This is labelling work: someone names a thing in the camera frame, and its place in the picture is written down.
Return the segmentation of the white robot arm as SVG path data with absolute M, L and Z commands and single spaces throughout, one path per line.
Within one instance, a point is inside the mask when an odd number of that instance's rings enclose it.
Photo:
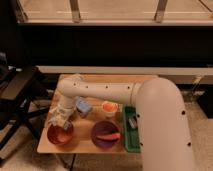
M 57 112 L 69 116 L 75 98 L 93 97 L 136 109 L 143 171 L 197 171 L 185 104 L 170 80 L 142 83 L 92 83 L 79 74 L 58 82 Z

